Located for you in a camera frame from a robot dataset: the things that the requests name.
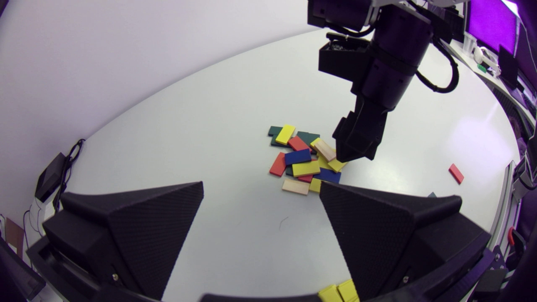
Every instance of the yellow block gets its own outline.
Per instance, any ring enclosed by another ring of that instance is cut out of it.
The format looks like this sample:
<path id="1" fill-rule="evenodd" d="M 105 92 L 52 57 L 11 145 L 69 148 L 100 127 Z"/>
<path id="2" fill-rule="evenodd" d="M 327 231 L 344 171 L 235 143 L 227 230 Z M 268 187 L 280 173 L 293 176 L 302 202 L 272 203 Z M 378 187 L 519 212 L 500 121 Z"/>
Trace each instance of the yellow block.
<path id="1" fill-rule="evenodd" d="M 293 176 L 299 177 L 310 174 L 319 174 L 321 169 L 319 161 L 301 162 L 293 164 Z"/>
<path id="2" fill-rule="evenodd" d="M 315 148 L 315 144 L 320 140 L 321 138 L 316 138 L 314 141 L 311 142 L 311 144 L 309 144 L 313 148 L 313 150 L 317 151 L 317 148 Z"/>
<path id="3" fill-rule="evenodd" d="M 324 156 L 321 155 L 321 153 L 317 153 L 317 157 L 318 157 L 317 160 L 319 162 L 319 167 L 324 168 L 324 169 L 332 169 L 332 167 L 328 165 L 328 162 L 326 161 Z"/>
<path id="4" fill-rule="evenodd" d="M 330 166 L 330 169 L 334 170 L 334 172 L 336 173 L 340 172 L 346 164 L 346 162 L 340 162 L 337 159 L 333 159 L 328 162 L 328 166 Z"/>
<path id="5" fill-rule="evenodd" d="M 354 298 L 358 296 L 356 293 L 356 288 L 354 287 L 354 282 L 352 282 L 352 279 L 349 279 L 337 286 L 337 290 L 339 291 L 339 294 L 343 298 L 343 301 L 345 302 L 351 302 L 354 301 Z"/>
<path id="6" fill-rule="evenodd" d="M 335 285 L 330 285 L 324 290 L 320 291 L 319 298 L 323 300 L 323 302 L 343 302 Z"/>
<path id="7" fill-rule="evenodd" d="M 287 145 L 287 142 L 291 138 L 291 135 L 293 135 L 293 132 L 295 132 L 294 126 L 284 125 L 280 131 L 280 134 L 278 134 L 276 137 L 276 142 Z"/>
<path id="8" fill-rule="evenodd" d="M 321 193 L 321 180 L 317 178 L 312 178 L 311 183 L 309 184 L 309 190 Z"/>

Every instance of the white table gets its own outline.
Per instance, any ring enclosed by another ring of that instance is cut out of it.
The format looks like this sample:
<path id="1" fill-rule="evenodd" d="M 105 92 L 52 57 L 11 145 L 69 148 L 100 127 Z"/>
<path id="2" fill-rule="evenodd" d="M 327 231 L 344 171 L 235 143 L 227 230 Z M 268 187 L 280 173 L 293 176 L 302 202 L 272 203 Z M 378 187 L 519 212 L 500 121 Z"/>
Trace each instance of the white table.
<path id="1" fill-rule="evenodd" d="M 281 190 L 269 174 L 280 148 L 271 125 L 319 133 L 330 145 L 354 108 L 351 83 L 317 71 L 325 30 L 232 57 L 149 97 L 88 138 L 68 191 L 112 193 L 202 180 L 205 198 L 179 254 L 165 301 L 203 293 L 286 296 L 350 278 L 317 194 Z M 451 78 L 429 47 L 420 71 Z M 374 161 L 343 169 L 341 183 L 427 196 L 460 195 L 462 213 L 489 230 L 504 169 L 518 162 L 511 126 L 469 69 L 450 94 L 414 79 L 388 121 Z M 465 176 L 449 174 L 455 163 Z"/>

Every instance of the colored block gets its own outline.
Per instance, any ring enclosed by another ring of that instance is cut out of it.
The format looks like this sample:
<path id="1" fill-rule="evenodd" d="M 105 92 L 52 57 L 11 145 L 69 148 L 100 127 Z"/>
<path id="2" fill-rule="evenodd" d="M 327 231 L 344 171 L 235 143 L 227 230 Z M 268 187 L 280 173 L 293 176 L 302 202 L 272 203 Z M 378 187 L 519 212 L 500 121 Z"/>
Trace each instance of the colored block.
<path id="1" fill-rule="evenodd" d="M 307 149 L 308 152 L 311 152 L 311 148 L 308 147 L 308 145 L 306 145 L 305 142 L 303 142 L 298 136 L 295 136 L 293 138 L 291 138 L 287 144 L 289 146 L 291 146 L 291 148 L 295 151 L 300 151 L 300 150 L 304 150 L 304 149 Z"/>
<path id="2" fill-rule="evenodd" d="M 293 176 L 293 166 L 285 168 L 285 175 Z"/>
<path id="3" fill-rule="evenodd" d="M 340 162 L 337 159 L 333 159 L 328 162 L 330 169 L 334 170 L 334 172 L 340 172 L 346 164 L 347 162 Z"/>
<path id="4" fill-rule="evenodd" d="M 321 180 L 317 178 L 312 178 L 311 183 L 309 184 L 309 190 L 321 193 Z"/>
<path id="5" fill-rule="evenodd" d="M 308 149 L 289 152 L 285 154 L 285 164 L 294 164 L 299 162 L 311 161 L 311 155 Z"/>
<path id="6" fill-rule="evenodd" d="M 302 182 L 307 182 L 307 183 L 310 183 L 312 179 L 313 179 L 312 174 L 298 177 L 298 180 L 300 180 Z"/>
<path id="7" fill-rule="evenodd" d="M 343 302 L 335 285 L 330 285 L 319 292 L 319 298 L 323 302 Z"/>
<path id="8" fill-rule="evenodd" d="M 296 133 L 296 136 L 298 136 L 302 141 L 304 141 L 306 144 L 311 144 L 315 139 L 320 138 L 321 136 L 319 134 L 315 133 L 308 133 L 303 131 L 298 131 Z"/>
<path id="9" fill-rule="evenodd" d="M 272 137 L 272 140 L 271 140 L 271 142 L 270 142 L 270 145 L 271 145 L 271 146 L 275 146 L 275 147 L 291 148 L 291 146 L 289 146 L 289 145 L 282 145 L 282 144 L 276 142 L 276 135 Z"/>
<path id="10" fill-rule="evenodd" d="M 310 175 L 310 174 L 319 174 L 320 172 L 321 172 L 321 169 L 319 168 L 319 161 L 296 163 L 293 165 L 294 177 Z"/>
<path id="11" fill-rule="evenodd" d="M 287 145 L 287 142 L 291 138 L 291 135 L 293 135 L 293 132 L 295 132 L 295 127 L 291 125 L 284 125 L 284 127 L 281 129 L 280 133 L 276 137 L 276 142 Z"/>
<path id="12" fill-rule="evenodd" d="M 270 174 L 274 174 L 281 177 L 284 174 L 285 167 L 285 153 L 280 152 L 276 157 L 276 160 L 272 164 L 272 167 L 270 168 L 269 172 Z"/>
<path id="13" fill-rule="evenodd" d="M 451 173 L 451 175 L 453 175 L 453 177 L 459 184 L 461 184 L 462 180 L 465 178 L 454 163 L 451 164 L 449 172 Z"/>
<path id="14" fill-rule="evenodd" d="M 268 135 L 269 136 L 274 136 L 274 135 L 278 135 L 280 134 L 280 131 L 281 131 L 281 127 L 276 127 L 276 126 L 270 126 L 270 129 L 268 130 Z"/>
<path id="15" fill-rule="evenodd" d="M 339 295 L 343 298 L 343 301 L 350 302 L 354 300 L 355 297 L 358 296 L 356 293 L 356 288 L 354 287 L 354 282 L 352 282 L 352 279 L 349 279 L 337 286 L 337 290 L 339 291 Z"/>
<path id="16" fill-rule="evenodd" d="M 320 154 L 318 154 L 317 156 L 317 159 L 319 160 L 319 167 L 324 169 L 332 169 L 332 167 L 328 165 L 328 162 L 326 161 L 324 156 L 321 156 Z"/>
<path id="17" fill-rule="evenodd" d="M 281 187 L 282 190 L 307 195 L 309 191 L 309 183 L 299 182 L 293 179 L 284 180 L 284 185 Z"/>
<path id="18" fill-rule="evenodd" d="M 336 158 L 336 152 L 320 138 L 311 142 L 310 146 L 312 146 L 317 152 L 321 153 L 328 162 Z"/>
<path id="19" fill-rule="evenodd" d="M 341 178 L 341 172 L 334 172 L 329 169 L 320 168 L 320 172 L 317 175 L 314 175 L 314 178 L 318 178 L 322 181 L 327 181 L 331 183 L 339 183 L 339 179 Z"/>

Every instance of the purple screen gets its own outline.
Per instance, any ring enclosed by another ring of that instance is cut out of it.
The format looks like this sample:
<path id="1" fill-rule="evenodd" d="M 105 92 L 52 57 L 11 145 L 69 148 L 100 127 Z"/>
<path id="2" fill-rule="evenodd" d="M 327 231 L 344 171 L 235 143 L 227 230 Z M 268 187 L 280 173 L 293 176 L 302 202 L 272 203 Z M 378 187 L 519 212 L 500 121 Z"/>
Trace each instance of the purple screen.
<path id="1" fill-rule="evenodd" d="M 511 54 L 517 32 L 517 16 L 502 0 L 470 0 L 468 32 L 499 52 L 502 45 Z"/>

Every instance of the dark green block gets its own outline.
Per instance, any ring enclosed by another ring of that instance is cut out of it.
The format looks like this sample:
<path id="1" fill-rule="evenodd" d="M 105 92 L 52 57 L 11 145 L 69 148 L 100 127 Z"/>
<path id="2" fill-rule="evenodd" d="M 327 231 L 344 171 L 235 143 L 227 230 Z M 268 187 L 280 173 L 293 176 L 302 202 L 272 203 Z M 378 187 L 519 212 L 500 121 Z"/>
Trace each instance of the dark green block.
<path id="1" fill-rule="evenodd" d="M 282 144 L 276 142 L 276 137 L 277 137 L 276 135 L 274 135 L 274 136 L 272 137 L 272 140 L 271 140 L 271 142 L 270 142 L 270 145 L 271 145 L 271 146 L 291 148 L 291 146 L 289 146 L 289 145 L 282 145 Z"/>
<path id="2" fill-rule="evenodd" d="M 298 131 L 296 133 L 296 136 L 298 136 L 303 142 L 305 142 L 308 147 L 310 147 L 311 142 L 321 137 L 319 134 L 303 131 Z"/>
<path id="3" fill-rule="evenodd" d="M 268 130 L 269 136 L 277 136 L 280 134 L 282 127 L 276 127 L 276 126 L 270 126 L 270 129 Z"/>

